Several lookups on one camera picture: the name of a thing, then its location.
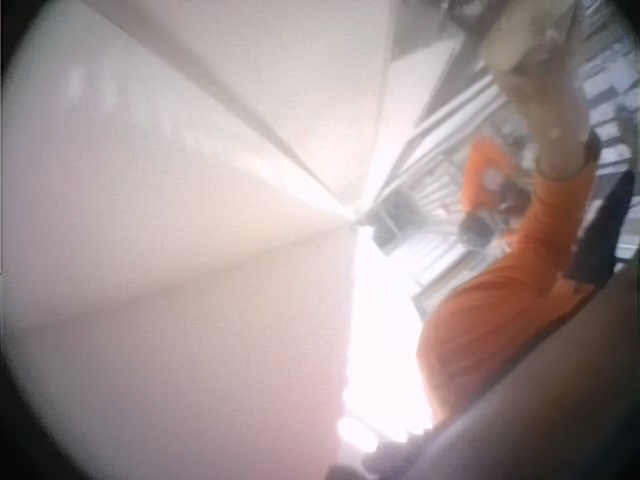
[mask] orange shirt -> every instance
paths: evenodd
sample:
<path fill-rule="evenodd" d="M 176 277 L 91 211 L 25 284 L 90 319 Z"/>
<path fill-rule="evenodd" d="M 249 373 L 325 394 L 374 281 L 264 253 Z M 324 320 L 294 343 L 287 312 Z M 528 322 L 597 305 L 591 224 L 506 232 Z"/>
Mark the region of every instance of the orange shirt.
<path fill-rule="evenodd" d="M 538 176 L 514 250 L 425 321 L 417 356 L 436 421 L 460 413 L 529 340 L 591 292 L 560 275 L 594 176 L 593 164 L 564 182 Z"/>
<path fill-rule="evenodd" d="M 462 184 L 462 210 L 471 212 L 484 208 L 498 208 L 496 192 L 484 185 L 484 175 L 491 169 L 505 177 L 513 172 L 513 160 L 495 142 L 487 137 L 476 138 L 471 145 Z"/>

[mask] orange sleeve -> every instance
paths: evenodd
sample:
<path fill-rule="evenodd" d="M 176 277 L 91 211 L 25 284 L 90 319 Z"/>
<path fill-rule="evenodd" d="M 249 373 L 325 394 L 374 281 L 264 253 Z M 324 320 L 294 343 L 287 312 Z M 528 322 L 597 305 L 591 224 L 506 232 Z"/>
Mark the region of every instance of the orange sleeve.
<path fill-rule="evenodd" d="M 564 182 L 537 179 L 517 245 L 455 290 L 425 321 L 417 359 L 436 420 L 463 410 L 553 315 L 549 300 L 572 257 L 595 165 Z"/>
<path fill-rule="evenodd" d="M 494 195 L 482 184 L 482 176 L 489 167 L 508 175 L 513 169 L 513 161 L 495 142 L 486 137 L 478 137 L 471 146 L 464 172 L 461 200 L 465 212 L 494 206 Z"/>

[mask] orange jacket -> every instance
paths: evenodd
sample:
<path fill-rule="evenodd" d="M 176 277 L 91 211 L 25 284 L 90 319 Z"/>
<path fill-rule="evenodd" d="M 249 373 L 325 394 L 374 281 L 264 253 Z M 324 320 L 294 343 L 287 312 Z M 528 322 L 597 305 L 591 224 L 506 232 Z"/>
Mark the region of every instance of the orange jacket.
<path fill-rule="evenodd" d="M 529 340 L 592 290 L 561 274 L 594 176 L 593 164 L 564 182 L 538 176 L 514 250 L 425 321 L 417 356 L 436 421 L 460 413 Z"/>
<path fill-rule="evenodd" d="M 505 177 L 514 170 L 514 162 L 499 145 L 487 137 L 476 138 L 471 145 L 471 153 L 464 172 L 462 184 L 462 210 L 471 212 L 484 208 L 498 208 L 499 198 L 483 183 L 484 174 L 495 168 Z"/>

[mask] dark hair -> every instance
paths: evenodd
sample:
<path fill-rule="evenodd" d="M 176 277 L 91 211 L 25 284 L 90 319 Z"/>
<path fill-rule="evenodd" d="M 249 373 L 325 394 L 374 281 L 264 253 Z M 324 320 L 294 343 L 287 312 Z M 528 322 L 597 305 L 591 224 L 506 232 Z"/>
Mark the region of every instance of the dark hair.
<path fill-rule="evenodd" d="M 470 250 L 484 250 L 496 236 L 487 220 L 477 213 L 467 213 L 458 227 L 460 242 Z"/>
<path fill-rule="evenodd" d="M 366 480 L 363 474 L 357 471 L 355 468 L 347 467 L 345 465 L 333 465 L 329 467 L 327 475 L 324 480 Z"/>

